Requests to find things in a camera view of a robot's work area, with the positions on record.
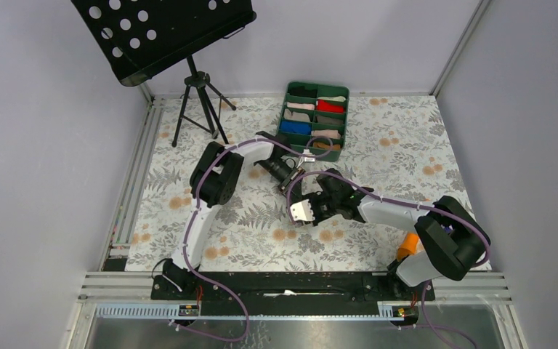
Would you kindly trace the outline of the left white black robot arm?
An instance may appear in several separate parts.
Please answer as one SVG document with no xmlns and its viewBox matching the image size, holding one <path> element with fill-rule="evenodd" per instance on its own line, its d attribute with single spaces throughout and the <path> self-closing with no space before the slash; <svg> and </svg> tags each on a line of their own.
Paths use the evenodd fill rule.
<svg viewBox="0 0 558 349">
<path fill-rule="evenodd" d="M 302 186 L 295 179 L 304 174 L 301 164 L 288 164 L 283 158 L 290 152 L 287 138 L 258 132 L 237 145 L 209 143 L 190 178 L 195 206 L 192 208 L 182 241 L 164 263 L 164 278 L 169 290 L 180 299 L 192 296 L 196 289 L 193 272 L 203 256 L 203 248 L 220 209 L 233 197 L 244 167 L 259 165 L 278 181 L 285 196 L 302 197 Z"/>
</svg>

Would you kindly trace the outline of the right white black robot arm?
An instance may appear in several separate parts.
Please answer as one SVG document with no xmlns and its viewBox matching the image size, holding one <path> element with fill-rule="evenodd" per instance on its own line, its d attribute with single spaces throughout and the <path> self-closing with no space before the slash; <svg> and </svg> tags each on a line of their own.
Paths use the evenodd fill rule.
<svg viewBox="0 0 558 349">
<path fill-rule="evenodd" d="M 401 257 L 388 267 L 389 293 L 399 300 L 416 286 L 439 277 L 460 281 L 490 254 L 490 238 L 453 197 L 431 204 L 384 196 L 356 185 L 335 169 L 316 171 L 320 191 L 294 201 L 288 194 L 290 218 L 317 225 L 340 214 L 346 220 L 382 224 L 415 233 L 422 251 Z"/>
</svg>

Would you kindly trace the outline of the black striped underwear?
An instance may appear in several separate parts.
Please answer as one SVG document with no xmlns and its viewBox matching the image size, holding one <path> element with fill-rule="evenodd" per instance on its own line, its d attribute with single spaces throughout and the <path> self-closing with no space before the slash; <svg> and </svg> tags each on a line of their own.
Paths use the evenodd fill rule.
<svg viewBox="0 0 558 349">
<path fill-rule="evenodd" d="M 292 222 L 303 225 L 317 226 L 320 224 L 319 217 L 316 216 L 314 205 L 317 194 L 307 194 L 304 198 L 288 205 L 288 213 Z"/>
</svg>

